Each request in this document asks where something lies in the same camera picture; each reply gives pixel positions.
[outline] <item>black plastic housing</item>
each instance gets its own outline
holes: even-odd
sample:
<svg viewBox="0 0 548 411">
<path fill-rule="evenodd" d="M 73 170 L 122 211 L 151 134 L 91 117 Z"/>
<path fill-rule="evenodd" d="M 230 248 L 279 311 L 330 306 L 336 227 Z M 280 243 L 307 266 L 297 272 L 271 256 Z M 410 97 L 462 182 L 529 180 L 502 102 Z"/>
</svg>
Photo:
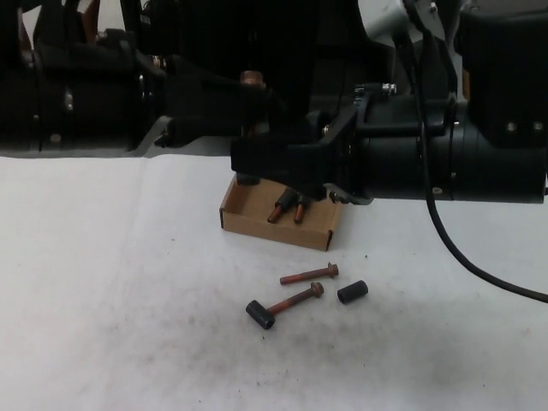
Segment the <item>black plastic housing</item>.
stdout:
<svg viewBox="0 0 548 411">
<path fill-rule="evenodd" d="M 461 14 L 456 51 L 462 55 L 469 115 L 494 146 L 546 144 L 547 33 L 546 9 L 489 14 L 476 6 Z"/>
</svg>

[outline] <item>cardboard box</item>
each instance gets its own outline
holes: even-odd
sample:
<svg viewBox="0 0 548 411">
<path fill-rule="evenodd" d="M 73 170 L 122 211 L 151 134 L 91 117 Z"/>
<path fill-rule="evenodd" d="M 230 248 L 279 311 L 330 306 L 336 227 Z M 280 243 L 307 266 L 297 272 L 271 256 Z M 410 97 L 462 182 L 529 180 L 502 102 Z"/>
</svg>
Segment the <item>cardboard box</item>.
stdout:
<svg viewBox="0 0 548 411">
<path fill-rule="evenodd" d="M 285 186 L 267 180 L 257 186 L 240 186 L 232 180 L 220 208 L 221 227 L 233 233 L 327 251 L 343 205 L 320 201 L 310 206 L 301 225 L 293 221 L 295 210 L 270 224 L 266 219 L 283 190 Z"/>
</svg>

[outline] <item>metal screw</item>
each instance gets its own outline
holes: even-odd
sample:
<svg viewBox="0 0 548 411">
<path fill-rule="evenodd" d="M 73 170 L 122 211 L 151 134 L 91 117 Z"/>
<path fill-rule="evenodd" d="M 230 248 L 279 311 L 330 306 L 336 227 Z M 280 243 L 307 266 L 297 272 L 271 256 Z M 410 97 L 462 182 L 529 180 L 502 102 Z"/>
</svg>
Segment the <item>metal screw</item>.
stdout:
<svg viewBox="0 0 548 411">
<path fill-rule="evenodd" d="M 72 110 L 74 110 L 74 98 L 70 89 L 67 89 L 65 92 L 65 110 L 68 112 L 72 112 Z"/>
<path fill-rule="evenodd" d="M 105 32 L 99 32 L 97 33 L 97 36 L 95 36 L 95 41 L 101 41 L 107 38 L 107 35 Z"/>
<path fill-rule="evenodd" d="M 286 301 L 277 303 L 275 306 L 272 306 L 268 309 L 268 312 L 272 315 L 277 315 L 282 311 L 287 310 L 297 304 L 301 304 L 303 301 L 308 300 L 309 298 L 316 297 L 319 298 L 324 293 L 324 286 L 321 283 L 312 283 L 310 284 L 310 289 L 303 291 L 291 298 L 288 298 Z"/>
<path fill-rule="evenodd" d="M 50 136 L 50 141 L 54 144 L 59 144 L 62 139 L 63 139 L 63 137 L 61 137 L 60 134 L 52 134 Z"/>
<path fill-rule="evenodd" d="M 387 94 L 389 96 L 394 96 L 397 94 L 397 85 L 396 84 L 390 84 L 390 83 L 384 83 L 383 84 L 383 93 Z"/>
<path fill-rule="evenodd" d="M 516 130 L 517 130 L 517 124 L 515 124 L 514 122 L 509 122 L 506 125 L 506 131 L 508 131 L 509 133 L 515 133 Z"/>
<path fill-rule="evenodd" d="M 301 274 L 296 274 L 294 276 L 282 277 L 280 278 L 280 284 L 287 285 L 293 283 L 300 283 L 302 281 L 310 281 L 315 278 L 321 277 L 331 277 L 335 278 L 339 275 L 339 268 L 336 264 L 329 263 L 327 268 L 322 268 L 321 270 L 314 270 L 303 272 Z"/>
</svg>

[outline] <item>white table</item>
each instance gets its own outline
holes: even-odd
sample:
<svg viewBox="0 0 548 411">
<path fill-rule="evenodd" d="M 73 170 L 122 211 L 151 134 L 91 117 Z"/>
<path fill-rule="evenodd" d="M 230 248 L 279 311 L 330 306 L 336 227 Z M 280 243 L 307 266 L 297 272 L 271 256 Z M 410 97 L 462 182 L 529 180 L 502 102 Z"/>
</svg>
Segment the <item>white table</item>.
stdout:
<svg viewBox="0 0 548 411">
<path fill-rule="evenodd" d="M 223 232 L 231 177 L 227 158 L 0 160 L 0 409 L 545 409 L 548 307 L 464 271 L 424 204 L 349 206 L 321 253 Z M 548 290 L 547 207 L 440 208 L 473 261 Z M 324 297 L 272 330 L 244 312 L 328 261 Z"/>
</svg>

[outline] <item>black cable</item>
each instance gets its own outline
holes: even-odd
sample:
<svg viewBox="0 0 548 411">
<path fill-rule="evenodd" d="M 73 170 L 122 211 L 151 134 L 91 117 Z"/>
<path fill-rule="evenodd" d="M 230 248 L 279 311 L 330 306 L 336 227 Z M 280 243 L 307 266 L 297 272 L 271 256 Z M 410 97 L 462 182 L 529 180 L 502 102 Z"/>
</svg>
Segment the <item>black cable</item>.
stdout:
<svg viewBox="0 0 548 411">
<path fill-rule="evenodd" d="M 432 35 L 429 32 L 425 33 L 425 36 Z M 548 295 L 532 291 L 530 289 L 524 289 L 518 287 L 512 283 L 508 283 L 500 278 L 494 277 L 492 274 L 480 269 L 477 265 L 472 263 L 455 243 L 451 240 L 447 230 L 444 227 L 441 217 L 436 207 L 436 199 L 432 191 L 432 178 L 430 176 L 430 159 L 428 150 L 428 117 L 426 115 L 426 101 L 422 93 L 422 84 L 419 76 L 419 64 L 417 63 L 416 55 L 414 54 L 414 47 L 411 39 L 406 36 L 402 39 L 395 39 L 396 49 L 402 64 L 407 72 L 411 89 L 413 90 L 414 100 L 417 109 L 417 115 L 420 119 L 420 152 L 422 156 L 422 169 L 424 188 L 426 196 L 426 204 L 428 206 L 428 212 L 434 224 L 436 231 L 439 234 L 444 245 L 453 254 L 456 260 L 461 263 L 467 270 L 472 272 L 475 276 L 481 278 L 488 283 L 504 289 L 513 294 L 518 294 L 523 297 L 527 297 L 536 301 L 544 302 L 548 304 Z"/>
</svg>

